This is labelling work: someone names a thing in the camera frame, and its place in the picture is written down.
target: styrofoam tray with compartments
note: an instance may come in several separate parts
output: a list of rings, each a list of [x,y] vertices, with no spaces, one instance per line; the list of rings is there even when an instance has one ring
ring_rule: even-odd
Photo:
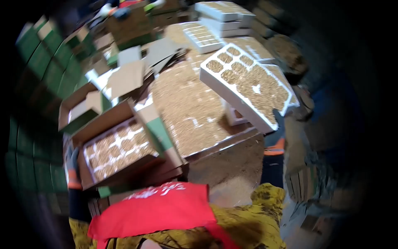
[[[289,106],[299,107],[299,106],[300,106],[299,99],[297,98],[295,92],[293,91],[293,88],[292,88],[292,86],[290,85],[289,81],[287,81],[286,77],[284,76],[284,74],[283,74],[281,68],[280,68],[279,66],[277,66],[277,65],[265,65],[265,67],[266,67],[267,69],[269,69],[270,72],[271,72],[276,78],[278,78],[278,79],[290,90],[290,92],[292,93],[292,99],[291,99],[290,102],[289,102]],[[274,74],[274,73],[271,71],[271,68],[273,68],[274,70],[277,70],[277,71],[279,72],[279,75]]]
[[[220,22],[218,20],[212,19],[211,17],[201,16],[199,17],[199,22],[211,30],[224,31],[224,30],[234,30],[238,29],[240,22],[230,21],[230,22]]]
[[[235,56],[230,54],[227,50],[229,48],[234,48],[239,51],[239,55]],[[221,53],[226,53],[230,57],[232,57],[232,61],[229,63],[224,63],[218,58],[218,55]],[[247,66],[240,60],[242,56],[248,57],[252,60],[252,65]],[[207,63],[210,61],[219,62],[223,68],[218,73],[213,72],[211,69],[207,68]],[[207,58],[204,62],[201,63],[201,68],[199,72],[199,79],[205,83],[208,87],[213,89],[220,97],[225,99],[230,105],[232,105],[236,110],[241,113],[252,125],[254,125],[260,132],[267,134],[272,131],[276,131],[278,129],[278,124],[271,123],[263,113],[261,113],[258,109],[254,107],[254,105],[250,102],[247,97],[244,97],[241,93],[239,93],[236,89],[236,84],[229,84],[222,77],[222,73],[226,70],[232,70],[231,65],[235,62],[238,62],[242,66],[246,68],[247,71],[251,71],[254,66],[261,67],[268,76],[271,76],[275,79],[279,86],[283,87],[287,92],[287,99],[284,101],[283,109],[279,111],[279,113],[284,116],[286,110],[289,106],[289,102],[292,98],[292,93],[290,90],[277,78],[275,77],[263,64],[258,63],[250,54],[245,52],[243,49],[234,45],[233,43],[227,44],[222,49],[218,50],[215,54]],[[253,91],[260,91],[260,85],[253,86]]]
[[[224,109],[224,113],[225,113],[226,119],[227,119],[228,124],[230,126],[234,126],[234,125],[238,125],[238,124],[244,124],[244,123],[248,123],[249,122],[240,113],[239,114],[241,115],[241,117],[237,117],[236,113],[238,111],[235,108],[233,108],[232,105],[230,105],[227,101],[225,101],[225,99],[220,97],[220,101],[221,101],[222,108]]]
[[[213,30],[212,28],[209,28],[211,32],[219,37],[219,38],[225,38],[225,37],[232,37],[232,36],[246,36],[250,35],[251,29],[249,28],[239,28],[239,29],[233,29],[233,30]]]
[[[240,48],[246,50],[251,54],[255,60],[257,60],[261,64],[275,64],[276,59],[268,50],[254,37],[233,37],[231,39],[223,39],[224,44],[234,43]]]
[[[220,5],[219,9],[214,4],[216,2],[198,2],[195,4],[195,10],[200,13],[205,13],[206,15],[221,21],[221,22],[229,22],[236,21],[239,19],[238,13],[234,11],[232,8],[224,8],[225,5]]]
[[[219,1],[218,3],[230,7],[238,13],[238,20],[240,20],[239,27],[252,26],[252,21],[256,17],[255,14],[243,8],[242,6],[237,5],[234,2]]]
[[[205,26],[183,29],[185,36],[195,45],[199,53],[209,53],[224,46],[224,42]]]

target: gloved hand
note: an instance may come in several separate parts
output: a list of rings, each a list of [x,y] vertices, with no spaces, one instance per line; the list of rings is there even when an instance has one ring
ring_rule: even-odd
[[[70,189],[83,189],[82,182],[78,176],[78,164],[77,156],[79,155],[79,148],[76,148],[72,152],[72,146],[69,146],[68,152],[66,153],[66,164],[65,164],[65,175],[68,188]]]
[[[116,10],[112,13],[112,15],[113,15],[115,18],[119,19],[119,20],[123,20],[123,19],[126,19],[127,16],[130,15],[130,13],[131,13],[130,8],[125,7],[125,8],[121,8],[121,9],[119,9],[119,8],[116,9]]]
[[[279,128],[277,131],[264,135],[264,155],[266,156],[282,155],[285,152],[285,120],[277,109],[273,109],[272,112]]]

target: dark sleeve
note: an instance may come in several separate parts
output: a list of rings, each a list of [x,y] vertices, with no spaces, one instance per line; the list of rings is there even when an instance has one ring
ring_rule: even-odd
[[[112,7],[119,7],[120,0],[107,0],[107,4],[111,4]]]
[[[88,209],[88,200],[81,190],[69,189],[69,217],[75,220],[91,222],[91,214]]]
[[[275,187],[283,188],[283,159],[283,154],[263,157],[263,172],[260,184],[268,182]]]

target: stack of white boxes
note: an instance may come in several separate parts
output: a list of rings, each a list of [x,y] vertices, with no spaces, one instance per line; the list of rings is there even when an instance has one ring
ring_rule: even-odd
[[[200,13],[200,23],[219,38],[251,33],[255,15],[233,2],[199,2],[195,4],[195,10]]]

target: yellow patterned shirt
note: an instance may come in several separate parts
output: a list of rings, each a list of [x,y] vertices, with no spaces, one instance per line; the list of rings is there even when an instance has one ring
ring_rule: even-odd
[[[269,183],[262,184],[251,195],[252,205],[220,208],[210,204],[217,223],[242,249],[286,248],[279,236],[279,222],[285,191]],[[88,223],[69,218],[76,248],[94,249],[97,241],[87,236]],[[135,249],[142,239],[151,239],[166,248],[216,249],[219,243],[203,227],[188,230],[166,230],[146,235],[114,238],[107,249]]]

